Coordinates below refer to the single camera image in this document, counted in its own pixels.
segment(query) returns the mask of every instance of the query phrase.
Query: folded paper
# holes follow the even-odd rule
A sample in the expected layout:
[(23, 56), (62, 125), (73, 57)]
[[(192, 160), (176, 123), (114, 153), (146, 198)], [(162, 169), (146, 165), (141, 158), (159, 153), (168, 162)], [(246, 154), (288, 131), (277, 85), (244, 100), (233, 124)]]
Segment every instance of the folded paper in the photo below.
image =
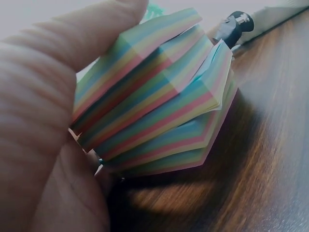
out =
[(232, 52), (194, 9), (123, 32), (77, 84), (71, 129), (122, 176), (201, 165), (237, 86)]

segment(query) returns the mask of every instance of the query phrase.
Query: paper lantern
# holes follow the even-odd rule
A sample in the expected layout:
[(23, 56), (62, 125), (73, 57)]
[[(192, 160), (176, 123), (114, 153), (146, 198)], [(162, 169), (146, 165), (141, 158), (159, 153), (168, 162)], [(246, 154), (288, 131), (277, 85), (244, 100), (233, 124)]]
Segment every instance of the paper lantern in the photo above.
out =
[(190, 8), (122, 34), (77, 84), (71, 129), (121, 176), (201, 165), (237, 86), (232, 52)]

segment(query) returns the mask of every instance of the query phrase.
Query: hand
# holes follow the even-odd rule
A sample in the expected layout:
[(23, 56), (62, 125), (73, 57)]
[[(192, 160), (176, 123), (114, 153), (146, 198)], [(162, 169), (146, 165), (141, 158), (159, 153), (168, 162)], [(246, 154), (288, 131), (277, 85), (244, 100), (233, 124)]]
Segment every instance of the hand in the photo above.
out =
[(76, 73), (142, 19), (147, 0), (109, 0), (0, 43), (0, 231), (109, 230), (102, 189), (68, 132)]

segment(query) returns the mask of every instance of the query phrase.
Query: wood grain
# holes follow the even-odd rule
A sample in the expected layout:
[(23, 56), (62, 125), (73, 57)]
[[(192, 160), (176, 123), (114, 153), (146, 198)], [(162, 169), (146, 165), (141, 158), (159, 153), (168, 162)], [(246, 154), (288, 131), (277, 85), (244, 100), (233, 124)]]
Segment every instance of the wood grain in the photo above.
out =
[(205, 164), (116, 186), (112, 231), (309, 231), (308, 42), (305, 11), (244, 46)]

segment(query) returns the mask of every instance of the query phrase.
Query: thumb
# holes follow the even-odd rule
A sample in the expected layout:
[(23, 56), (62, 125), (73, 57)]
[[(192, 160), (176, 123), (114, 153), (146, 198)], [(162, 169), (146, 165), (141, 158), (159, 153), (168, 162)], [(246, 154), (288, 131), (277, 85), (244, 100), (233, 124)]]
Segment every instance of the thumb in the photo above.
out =
[(147, 0), (109, 0), (0, 43), (0, 231), (26, 230), (71, 120), (76, 72), (139, 22)]

